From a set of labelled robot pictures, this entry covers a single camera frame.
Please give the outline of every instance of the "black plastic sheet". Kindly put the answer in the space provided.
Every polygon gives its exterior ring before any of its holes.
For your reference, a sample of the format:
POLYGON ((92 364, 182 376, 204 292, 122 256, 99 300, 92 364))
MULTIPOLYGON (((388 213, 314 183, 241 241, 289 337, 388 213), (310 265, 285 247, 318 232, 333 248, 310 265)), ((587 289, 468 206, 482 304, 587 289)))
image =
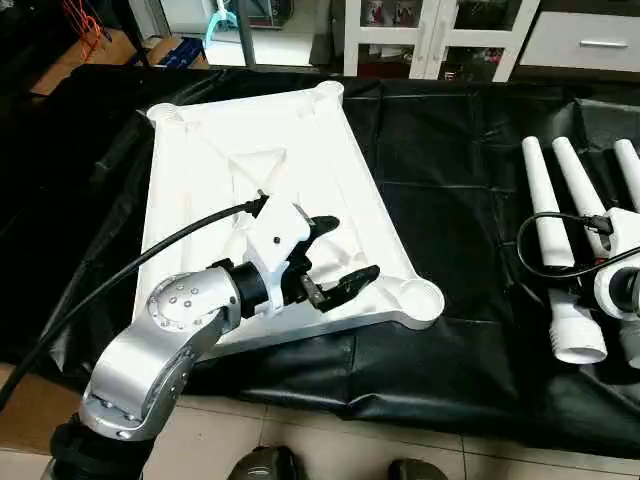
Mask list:
MULTIPOLYGON (((322 79, 85 66, 34 113, 0 115, 0 360, 18 362, 33 346, 80 265, 88 273, 75 301, 139 253, 153 129, 137 110, 322 79)), ((550 149, 559 135, 570 138, 605 206, 631 208, 612 145, 640 145, 640 89, 341 81, 389 214, 418 273, 444 292, 444 315, 421 332, 389 323, 201 363, 189 392, 640 458, 640 372, 624 361, 616 321, 598 319, 605 362, 557 362, 549 312, 536 301, 545 286, 525 274, 514 245, 531 214, 520 149, 527 135, 541 140, 563 211, 574 207, 550 149)), ((570 236, 577 259, 592 261, 584 235, 570 236)), ((535 257, 535 235, 529 247, 535 257)), ((82 388, 130 321, 134 289, 131 279, 95 302, 39 371, 82 388)))

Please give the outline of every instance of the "tiled floor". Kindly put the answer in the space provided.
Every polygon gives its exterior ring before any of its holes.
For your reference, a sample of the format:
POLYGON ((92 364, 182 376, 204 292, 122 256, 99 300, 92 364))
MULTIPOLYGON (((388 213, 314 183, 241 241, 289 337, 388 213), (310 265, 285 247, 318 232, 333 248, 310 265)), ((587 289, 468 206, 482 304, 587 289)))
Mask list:
MULTIPOLYGON (((332 415, 183 397, 147 464, 149 480, 224 480, 257 445, 286 444, 309 480, 383 480, 395 458, 420 458, 450 480, 631 480, 640 461, 519 447, 510 442, 343 422, 332 415)), ((0 451, 0 478, 37 480, 47 458, 0 451)))

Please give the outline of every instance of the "drawer handle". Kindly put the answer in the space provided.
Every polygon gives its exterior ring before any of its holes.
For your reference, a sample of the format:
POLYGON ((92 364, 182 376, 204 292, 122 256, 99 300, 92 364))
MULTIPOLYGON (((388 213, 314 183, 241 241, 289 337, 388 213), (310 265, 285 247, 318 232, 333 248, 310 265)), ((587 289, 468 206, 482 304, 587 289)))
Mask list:
POLYGON ((627 48, 629 44, 626 42, 607 42, 603 40, 580 40, 581 47, 599 47, 599 48, 627 48))

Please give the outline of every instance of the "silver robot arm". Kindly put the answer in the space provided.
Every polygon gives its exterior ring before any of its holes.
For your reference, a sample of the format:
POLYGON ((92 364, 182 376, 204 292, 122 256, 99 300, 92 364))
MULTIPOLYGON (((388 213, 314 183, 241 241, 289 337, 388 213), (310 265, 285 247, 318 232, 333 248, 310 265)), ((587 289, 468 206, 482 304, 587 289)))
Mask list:
POLYGON ((241 317, 277 314, 305 300, 325 312, 374 281, 376 265, 326 290, 309 278, 307 250, 338 225, 271 197, 247 232, 244 263, 224 259, 161 282, 100 356, 78 414, 52 438, 43 479, 136 480, 195 362, 241 317))
POLYGON ((223 268, 168 278, 102 353, 80 420, 108 438, 156 437, 196 360, 239 324, 240 295, 223 268))

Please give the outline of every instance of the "black shoe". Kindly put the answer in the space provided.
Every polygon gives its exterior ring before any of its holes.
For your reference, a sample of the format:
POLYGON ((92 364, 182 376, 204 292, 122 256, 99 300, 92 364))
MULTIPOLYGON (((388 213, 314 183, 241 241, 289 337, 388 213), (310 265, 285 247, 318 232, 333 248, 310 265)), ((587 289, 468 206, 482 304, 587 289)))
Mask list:
POLYGON ((408 458, 389 465, 389 480, 447 480, 447 477, 435 465, 408 458))
POLYGON ((287 447, 256 448, 236 463, 227 480, 299 480, 301 473, 287 447))

